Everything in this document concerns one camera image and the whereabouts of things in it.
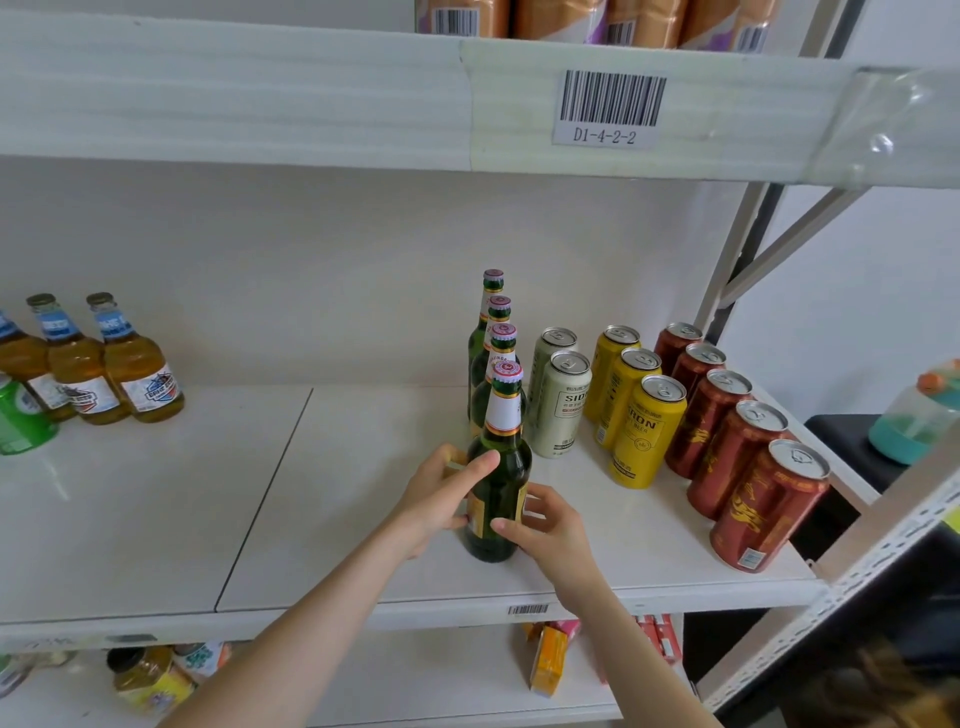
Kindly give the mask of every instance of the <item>white wall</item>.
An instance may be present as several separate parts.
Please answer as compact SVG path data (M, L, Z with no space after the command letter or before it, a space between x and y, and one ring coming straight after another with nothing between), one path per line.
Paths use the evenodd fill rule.
M872 0L845 58L956 66L959 36L955 0ZM825 191L788 190L765 243ZM960 355L958 231L960 192L874 189L740 300L720 345L801 420L881 412Z

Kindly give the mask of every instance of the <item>barcode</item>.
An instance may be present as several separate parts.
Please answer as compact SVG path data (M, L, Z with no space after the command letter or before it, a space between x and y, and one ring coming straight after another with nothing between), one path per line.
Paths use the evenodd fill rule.
M665 89L662 76L567 71L560 120L656 127Z
M735 53L761 53L767 39L767 26L748 26L736 37Z
M766 558L766 554L762 551L756 551L752 548L748 548L743 556L740 557L740 560L736 562L738 565L744 569L756 569Z
M508 615L542 615L550 608L549 604L523 604L519 607L511 607L507 610Z
M480 9L437 8L433 11L435 36L480 35Z
M607 26L607 45L633 45L636 21L611 23Z

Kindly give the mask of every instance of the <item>hand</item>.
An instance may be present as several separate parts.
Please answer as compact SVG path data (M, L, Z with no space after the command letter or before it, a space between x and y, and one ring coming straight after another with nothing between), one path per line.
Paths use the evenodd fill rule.
M492 529L526 551L553 584L560 603L581 616L590 599L610 587L593 561L580 514L557 491L539 483L527 483L523 509L542 518L524 513L523 525L493 519Z
M449 463L466 465L461 471ZM454 516L460 501L500 462L500 453L489 450L467 464L467 454L450 444L440 445L422 463L407 483L387 522L396 522L410 536L407 558L415 559L426 549L430 538L441 529L467 525L466 516Z

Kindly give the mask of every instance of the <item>barcode label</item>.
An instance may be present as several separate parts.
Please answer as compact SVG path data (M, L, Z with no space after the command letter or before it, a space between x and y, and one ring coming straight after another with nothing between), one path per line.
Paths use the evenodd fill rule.
M649 149L657 144L662 76L567 71L557 95L554 144Z
M740 31L733 46L735 53L762 53L763 44L767 41L766 25L748 25Z
M542 615L550 609L549 604L523 604L518 607L510 607L507 610L508 615Z
M480 9L437 8L433 11L434 36L480 35Z
M743 556L740 557L740 560L736 563L744 569L756 569L761 563L763 563L764 558L766 558L766 554L762 551L756 551L752 548L748 548L744 552Z
M633 45L636 21L611 23L607 26L607 45Z

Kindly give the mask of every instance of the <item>white shelf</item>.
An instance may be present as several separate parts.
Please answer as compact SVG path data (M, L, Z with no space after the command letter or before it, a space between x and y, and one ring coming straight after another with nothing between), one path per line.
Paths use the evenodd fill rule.
M0 12L0 154L960 185L960 73ZM567 69L666 77L650 150L558 146Z
M390 511L407 477L443 440L465 447L465 388L318 386L237 561L218 611L268 610L264 624L324 578ZM559 460L535 455L532 479L554 486L584 517L593 553L634 614L807 604L824 585L792 546L761 574L731 569L710 548L711 522L666 468L630 491L606 473L584 421ZM445 532L400 567L371 617L374 628L494 624L511 607L566 615L536 564L472 558Z
M570 646L552 699L531 693L534 647L517 626L365 632L308 725L378 728L519 726L620 717L583 636ZM686 682L682 666L678 676ZM4 728L153 728L113 694L102 652L31 675L0 701Z
M165 423L73 420L2 458L0 636L15 622L213 611L310 388L185 391Z

